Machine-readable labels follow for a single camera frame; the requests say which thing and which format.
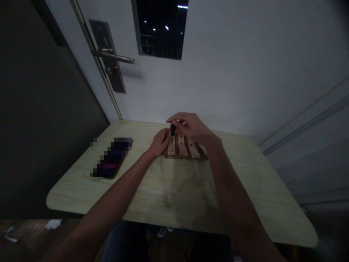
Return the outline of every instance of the wooden stick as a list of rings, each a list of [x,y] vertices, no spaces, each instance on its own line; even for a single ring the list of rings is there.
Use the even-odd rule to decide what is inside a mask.
[[[176,154],[176,137],[173,137],[173,141],[168,144],[167,154],[175,155]]]
[[[188,139],[188,148],[189,148],[190,154],[192,155],[192,158],[199,158],[200,154],[195,148],[194,141],[191,140],[190,138],[187,138],[187,139]]]
[[[199,144],[199,148],[204,152],[204,154],[205,154],[206,156],[208,156],[207,151],[206,151],[206,148],[204,147],[204,145],[203,145],[203,144],[200,144],[200,143],[198,143],[198,144]]]
[[[179,155],[188,156],[188,151],[185,148],[185,144],[184,144],[184,135],[181,132],[179,132],[179,130],[178,130],[178,149],[179,149]]]

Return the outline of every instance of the door window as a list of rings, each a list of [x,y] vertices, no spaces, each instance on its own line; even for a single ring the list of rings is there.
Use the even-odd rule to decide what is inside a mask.
[[[140,55],[181,60],[188,0],[133,0]]]

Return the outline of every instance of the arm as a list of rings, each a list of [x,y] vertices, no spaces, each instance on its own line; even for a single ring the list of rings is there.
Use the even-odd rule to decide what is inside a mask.
[[[154,136],[150,148],[94,204],[70,235],[54,252],[51,261],[94,261],[99,248],[120,218],[125,214],[147,168],[165,150],[162,129]]]
[[[219,205],[226,216],[230,236],[237,245],[242,259],[285,261],[263,228],[244,186],[225,153],[221,139],[193,113],[177,113],[167,122],[172,122],[184,135],[206,148]]]

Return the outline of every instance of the door lock plate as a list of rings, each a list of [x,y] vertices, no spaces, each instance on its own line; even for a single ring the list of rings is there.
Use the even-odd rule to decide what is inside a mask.
[[[107,22],[89,20],[98,51],[116,55],[112,36]],[[111,57],[101,57],[113,91],[126,93],[119,63]]]

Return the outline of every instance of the person's left hand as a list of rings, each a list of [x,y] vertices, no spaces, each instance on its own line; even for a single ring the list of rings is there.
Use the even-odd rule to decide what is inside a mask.
[[[169,128],[161,129],[153,138],[153,143],[147,150],[147,153],[152,157],[156,158],[163,153],[167,145],[171,141],[171,135],[165,140],[166,132],[170,131]]]

